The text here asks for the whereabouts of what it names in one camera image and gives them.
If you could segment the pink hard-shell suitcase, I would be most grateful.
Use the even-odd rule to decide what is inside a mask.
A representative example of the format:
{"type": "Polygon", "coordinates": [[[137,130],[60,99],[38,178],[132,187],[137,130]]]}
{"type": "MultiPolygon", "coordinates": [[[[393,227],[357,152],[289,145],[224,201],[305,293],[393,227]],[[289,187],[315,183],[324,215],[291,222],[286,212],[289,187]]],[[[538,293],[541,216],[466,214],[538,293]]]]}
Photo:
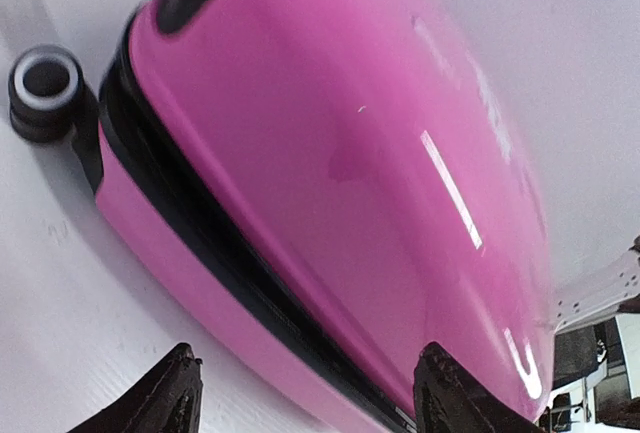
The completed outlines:
{"type": "Polygon", "coordinates": [[[8,99],[22,138],[72,137],[146,268],[317,419],[419,432],[414,369],[436,342],[536,425],[545,220],[438,0],[149,0],[98,92],[38,45],[8,99]]]}

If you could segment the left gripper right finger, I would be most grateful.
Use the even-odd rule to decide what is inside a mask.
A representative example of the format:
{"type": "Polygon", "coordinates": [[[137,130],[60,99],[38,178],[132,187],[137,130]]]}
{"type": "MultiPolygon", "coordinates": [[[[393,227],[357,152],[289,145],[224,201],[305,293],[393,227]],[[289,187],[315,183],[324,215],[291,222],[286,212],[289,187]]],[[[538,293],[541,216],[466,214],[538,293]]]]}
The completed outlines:
{"type": "Polygon", "coordinates": [[[540,428],[492,395],[440,344],[414,369],[416,428],[431,433],[526,433],[540,428]]]}

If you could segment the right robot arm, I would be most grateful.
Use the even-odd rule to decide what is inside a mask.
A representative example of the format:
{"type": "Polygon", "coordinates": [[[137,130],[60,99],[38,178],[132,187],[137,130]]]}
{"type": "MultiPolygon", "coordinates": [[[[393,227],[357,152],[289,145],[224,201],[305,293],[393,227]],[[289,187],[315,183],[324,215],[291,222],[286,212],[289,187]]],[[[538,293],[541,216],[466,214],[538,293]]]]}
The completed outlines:
{"type": "Polygon", "coordinates": [[[639,237],[616,261],[561,286],[554,293],[555,332],[605,321],[639,295],[639,237]]]}

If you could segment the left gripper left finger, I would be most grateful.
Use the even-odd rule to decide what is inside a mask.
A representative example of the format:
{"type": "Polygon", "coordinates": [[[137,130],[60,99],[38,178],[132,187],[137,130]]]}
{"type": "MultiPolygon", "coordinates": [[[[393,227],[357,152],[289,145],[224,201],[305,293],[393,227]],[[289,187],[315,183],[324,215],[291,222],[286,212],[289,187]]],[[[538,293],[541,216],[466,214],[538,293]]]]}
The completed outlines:
{"type": "Polygon", "coordinates": [[[121,397],[70,432],[197,432],[201,365],[189,344],[177,344],[121,397]]]}

